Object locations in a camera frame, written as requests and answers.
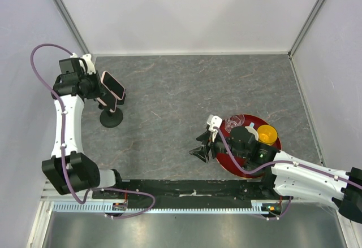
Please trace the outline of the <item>pink case smartphone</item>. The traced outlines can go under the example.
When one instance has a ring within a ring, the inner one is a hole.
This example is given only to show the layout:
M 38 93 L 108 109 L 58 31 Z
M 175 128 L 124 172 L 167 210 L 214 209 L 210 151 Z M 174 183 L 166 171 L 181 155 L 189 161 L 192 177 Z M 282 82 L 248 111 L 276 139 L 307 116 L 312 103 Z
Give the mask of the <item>pink case smartphone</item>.
M 102 73 L 101 83 L 118 101 L 124 100 L 126 94 L 124 86 L 108 71 Z
M 112 94 L 105 94 L 96 98 L 98 102 L 98 108 L 100 110 L 109 111 L 114 113 L 117 110 L 117 99 Z

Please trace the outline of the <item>black folding phone stand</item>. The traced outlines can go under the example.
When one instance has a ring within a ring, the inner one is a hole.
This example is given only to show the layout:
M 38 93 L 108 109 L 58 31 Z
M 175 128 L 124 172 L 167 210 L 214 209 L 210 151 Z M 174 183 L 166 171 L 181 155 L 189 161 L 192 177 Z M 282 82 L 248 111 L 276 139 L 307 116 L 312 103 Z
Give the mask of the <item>black folding phone stand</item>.
M 119 106 L 124 105 L 125 99 L 126 99 L 126 98 L 124 97 L 124 98 L 121 99 L 121 100 L 117 100 L 117 105 L 119 105 Z

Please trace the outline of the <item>black round base phone holder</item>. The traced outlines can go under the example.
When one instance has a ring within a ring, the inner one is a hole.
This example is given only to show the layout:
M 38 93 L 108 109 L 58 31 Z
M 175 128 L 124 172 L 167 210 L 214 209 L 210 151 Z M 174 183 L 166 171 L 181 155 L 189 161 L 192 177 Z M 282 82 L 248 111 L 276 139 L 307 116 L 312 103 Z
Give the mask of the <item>black round base phone holder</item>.
M 98 104 L 98 108 L 102 111 L 100 114 L 100 123 L 105 128 L 115 128 L 123 121 L 123 112 L 119 108 L 111 112 L 100 103 Z

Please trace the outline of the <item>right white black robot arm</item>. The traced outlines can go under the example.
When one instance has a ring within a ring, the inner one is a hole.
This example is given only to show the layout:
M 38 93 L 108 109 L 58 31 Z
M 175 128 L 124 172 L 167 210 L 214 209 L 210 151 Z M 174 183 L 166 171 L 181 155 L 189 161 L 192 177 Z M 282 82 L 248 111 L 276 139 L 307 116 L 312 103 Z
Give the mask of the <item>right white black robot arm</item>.
M 262 175 L 260 195 L 272 199 L 301 198 L 336 209 L 343 217 L 361 223 L 361 170 L 319 166 L 256 140 L 246 127 L 238 126 L 225 137 L 218 127 L 208 126 L 197 137 L 201 143 L 189 151 L 203 162 L 227 154 L 245 175 Z

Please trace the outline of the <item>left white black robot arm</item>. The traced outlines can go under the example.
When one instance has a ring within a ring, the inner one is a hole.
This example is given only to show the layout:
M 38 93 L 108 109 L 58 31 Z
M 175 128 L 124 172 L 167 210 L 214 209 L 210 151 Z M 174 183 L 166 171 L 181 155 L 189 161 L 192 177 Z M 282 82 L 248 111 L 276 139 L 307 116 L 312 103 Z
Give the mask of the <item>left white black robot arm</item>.
M 119 107 L 125 102 L 125 88 L 108 71 L 98 73 L 90 54 L 73 54 L 60 60 L 59 66 L 61 74 L 52 93 L 57 115 L 55 143 L 51 158 L 42 162 L 42 171 L 61 195 L 104 188 L 110 198 L 118 199 L 124 193 L 119 173 L 99 169 L 84 153 L 81 117 L 85 100 L 92 99 L 102 111 L 100 123 L 106 128 L 117 127 L 123 120 Z

